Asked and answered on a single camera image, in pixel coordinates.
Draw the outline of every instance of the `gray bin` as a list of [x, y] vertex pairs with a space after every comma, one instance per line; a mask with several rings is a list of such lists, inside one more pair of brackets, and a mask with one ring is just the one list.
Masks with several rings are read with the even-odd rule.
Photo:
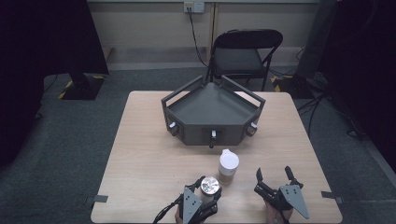
[[[259, 106], [232, 91], [257, 100]], [[180, 93], [187, 94], [168, 105]], [[227, 77], [204, 82], [197, 77], [162, 99], [166, 129], [186, 146], [236, 146], [257, 131], [265, 100]]]

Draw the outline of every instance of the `gray carpet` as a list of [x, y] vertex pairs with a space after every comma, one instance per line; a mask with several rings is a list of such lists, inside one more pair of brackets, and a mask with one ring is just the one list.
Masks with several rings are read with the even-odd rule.
[[[91, 223], [92, 197], [129, 92], [172, 91], [200, 75], [204, 68], [112, 71], [95, 101], [58, 100], [69, 81], [59, 75], [43, 96], [42, 118], [20, 155], [0, 171], [0, 223]], [[54, 79], [47, 77], [45, 86]], [[260, 85], [251, 80], [247, 87], [257, 91]], [[271, 83], [266, 89], [272, 89]], [[296, 107], [307, 101], [294, 100]], [[339, 204], [342, 223], [396, 223], [396, 188], [367, 144], [346, 134], [350, 125], [331, 100], [321, 102], [312, 119], [311, 142], [332, 192], [344, 199]], [[311, 112], [302, 115], [306, 129]]]

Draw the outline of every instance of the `electrical outlet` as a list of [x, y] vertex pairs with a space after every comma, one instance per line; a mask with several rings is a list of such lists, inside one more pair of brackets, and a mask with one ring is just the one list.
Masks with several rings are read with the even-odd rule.
[[194, 11], [195, 13], [204, 13], [205, 12], [205, 2], [194, 2]]
[[184, 12], [194, 12], [194, 3], [184, 2]]

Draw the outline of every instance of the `power cord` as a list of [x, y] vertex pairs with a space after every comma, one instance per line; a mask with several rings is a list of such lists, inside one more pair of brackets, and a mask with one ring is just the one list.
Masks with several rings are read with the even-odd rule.
[[[310, 90], [311, 92], [313, 92], [312, 89], [311, 89], [311, 88], [312, 88], [311, 85], [308, 84], [307, 86], [308, 86], [309, 90]], [[343, 117], [345, 117], [347, 120], [350, 121], [350, 123], [352, 124], [353, 129], [354, 129], [355, 131], [347, 131], [347, 132], [346, 132], [347, 135], [349, 135], [349, 136], [351, 136], [351, 137], [356, 137], [356, 138], [359, 138], [359, 136], [364, 136], [364, 135], [366, 135], [366, 133], [362, 133], [362, 132], [359, 131], [359, 128], [356, 126], [356, 124], [355, 124], [355, 122], [353, 121], [353, 119], [352, 119], [351, 117], [349, 117], [347, 114], [345, 114], [345, 113], [343, 113], [343, 112], [341, 112], [341, 111], [339, 111], [339, 110], [337, 110], [337, 109], [331, 108], [331, 107], [329, 107], [329, 106], [327, 106], [327, 105], [325, 105], [325, 104], [323, 104], [323, 103], [321, 102], [321, 100], [326, 96], [326, 93], [322, 93], [319, 97], [315, 96], [315, 94], [312, 94], [312, 95], [313, 95], [314, 98], [315, 98], [314, 100], [312, 100], [312, 101], [306, 103], [305, 105], [303, 105], [303, 106], [301, 106], [300, 108], [297, 109], [298, 111], [300, 111], [301, 109], [303, 109], [303, 108], [305, 108], [305, 107], [307, 107], [307, 106], [313, 106], [313, 107], [314, 107], [314, 110], [313, 110], [312, 113], [311, 113], [311, 118], [310, 118], [309, 124], [308, 124], [308, 137], [310, 136], [310, 132], [311, 132], [312, 118], [313, 118], [313, 116], [314, 116], [314, 113], [315, 113], [315, 111], [316, 111], [318, 105], [323, 105], [326, 109], [331, 110], [331, 111], [333, 111], [333, 112], [335, 112], [335, 113], [337, 113], [337, 114], [340, 114], [340, 115], [342, 115]]]
[[192, 37], [194, 38], [194, 43], [195, 43], [195, 51], [197, 52], [197, 56], [199, 58], [199, 60], [201, 61], [201, 63], [207, 67], [207, 65], [204, 63], [204, 60], [202, 60], [201, 57], [201, 53], [198, 50], [198, 46], [197, 46], [197, 40], [195, 38], [195, 31], [194, 31], [194, 23], [192, 22], [192, 12], [191, 12], [191, 8], [188, 7], [187, 10], [189, 11], [189, 17], [190, 17], [190, 22], [191, 22], [191, 28], [192, 28]]
[[48, 91], [53, 86], [53, 84], [55, 83], [56, 79], [58, 79], [58, 76], [59, 76], [59, 74], [56, 75], [55, 79], [53, 79], [53, 81], [48, 85], [48, 87], [43, 92]]
[[176, 204], [180, 204], [180, 202], [183, 200], [183, 195], [180, 194], [174, 202], [171, 204], [167, 205], [161, 212], [155, 217], [154, 221], [152, 223], [158, 223], [163, 217], [166, 215], [166, 213], [173, 208]]
[[312, 110], [312, 113], [311, 113], [311, 116], [310, 116], [309, 122], [308, 122], [308, 131], [307, 131], [307, 132], [308, 132], [308, 137], [309, 137], [309, 138], [311, 137], [311, 126], [312, 126], [312, 120], [313, 120], [315, 111], [317, 110], [318, 105], [320, 104], [320, 101], [324, 98], [324, 96], [325, 96], [324, 93], [321, 94], [319, 97], [315, 97], [315, 96], [314, 96], [315, 99], [309, 101], [308, 103], [306, 103], [306, 104], [300, 106], [300, 107], [297, 109], [297, 111], [300, 112], [301, 110], [303, 110], [303, 109], [309, 107], [307, 110], [305, 110], [303, 113], [300, 114], [300, 117], [301, 117], [302, 115], [304, 115], [305, 113], [307, 113], [307, 112], [309, 112], [309, 111]]
[[301, 50], [296, 54], [296, 59], [298, 61], [300, 61], [301, 58], [299, 58], [298, 56], [305, 50], [305, 48], [301, 48]]
[[276, 71], [274, 69], [269, 69], [269, 71], [270, 71], [270, 73], [274, 74], [275, 76], [282, 77], [282, 76], [292, 76], [293, 75], [292, 72], [296, 71], [296, 69], [293, 68], [293, 69], [289, 70], [286, 73], [281, 73], [281, 72], [278, 72], [278, 71]]

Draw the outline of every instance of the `black curtain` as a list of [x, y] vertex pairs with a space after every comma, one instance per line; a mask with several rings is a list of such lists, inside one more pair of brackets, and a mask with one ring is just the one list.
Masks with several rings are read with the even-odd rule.
[[312, 78], [318, 70], [339, 1], [320, 0], [304, 52], [295, 75]]
[[0, 165], [12, 161], [40, 107], [43, 79], [108, 74], [87, 1], [0, 0]]
[[396, 1], [344, 0], [320, 70], [396, 172]]

